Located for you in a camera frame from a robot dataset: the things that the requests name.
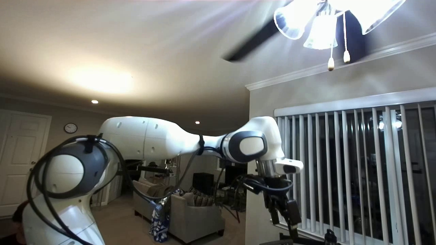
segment vertical blind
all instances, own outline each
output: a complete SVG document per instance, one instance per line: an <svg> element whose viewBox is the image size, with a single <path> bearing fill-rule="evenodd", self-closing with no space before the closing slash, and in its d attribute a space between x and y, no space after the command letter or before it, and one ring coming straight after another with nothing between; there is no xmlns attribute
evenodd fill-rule
<svg viewBox="0 0 436 245"><path fill-rule="evenodd" d="M431 101L278 116L285 156L305 168L288 176L299 230L329 228L350 245L436 244L435 112Z"/></svg>

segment wall clock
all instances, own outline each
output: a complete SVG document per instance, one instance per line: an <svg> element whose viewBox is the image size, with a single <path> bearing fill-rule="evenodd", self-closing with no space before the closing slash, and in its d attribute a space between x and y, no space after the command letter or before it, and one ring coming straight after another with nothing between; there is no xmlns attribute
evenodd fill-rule
<svg viewBox="0 0 436 245"><path fill-rule="evenodd" d="M77 125L75 125L74 123L67 123L64 126L64 130L66 133L75 133L77 131Z"/></svg>

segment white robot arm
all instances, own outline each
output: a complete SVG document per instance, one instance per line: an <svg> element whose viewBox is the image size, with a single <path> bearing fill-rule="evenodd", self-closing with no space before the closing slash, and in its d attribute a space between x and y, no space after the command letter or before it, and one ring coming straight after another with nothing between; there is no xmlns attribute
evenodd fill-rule
<svg viewBox="0 0 436 245"><path fill-rule="evenodd" d="M265 195L265 203L273 220L276 210L285 216L293 212L286 194L277 190L283 187L283 176L299 173L303 163L284 158L279 129L271 117L252 118L240 129L217 137L191 134L162 119L114 117L103 123L100 134L102 138L72 138L38 161L27 186L34 176L44 195L32 199L23 213L28 244L71 245L81 239L86 245L103 245L89 200L113 179L122 159L161 160L197 153L237 163L256 160L259 178L248 178L250 191L272 190Z"/></svg>

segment couch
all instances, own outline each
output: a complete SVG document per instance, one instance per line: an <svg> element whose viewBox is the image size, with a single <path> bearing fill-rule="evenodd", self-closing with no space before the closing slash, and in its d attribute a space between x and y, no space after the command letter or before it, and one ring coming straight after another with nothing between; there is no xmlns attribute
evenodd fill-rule
<svg viewBox="0 0 436 245"><path fill-rule="evenodd" d="M133 181L133 185L146 194L148 188L155 184L140 178L139 181ZM193 198L192 193L186 193L183 196L171 195L169 233L185 244L213 233L222 236L224 234L225 220L221 216L219 207L215 205L195 207ZM153 208L136 193L133 194L133 206L135 215L142 215L147 220L151 220Z"/></svg>

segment bottle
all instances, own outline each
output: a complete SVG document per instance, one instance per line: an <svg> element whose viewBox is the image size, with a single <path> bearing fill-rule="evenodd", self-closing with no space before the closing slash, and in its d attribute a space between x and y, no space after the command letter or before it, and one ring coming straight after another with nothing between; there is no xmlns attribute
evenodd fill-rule
<svg viewBox="0 0 436 245"><path fill-rule="evenodd" d="M327 233L324 236L324 244L325 245L337 244L337 237L334 235L334 232L330 229L327 229Z"/></svg>

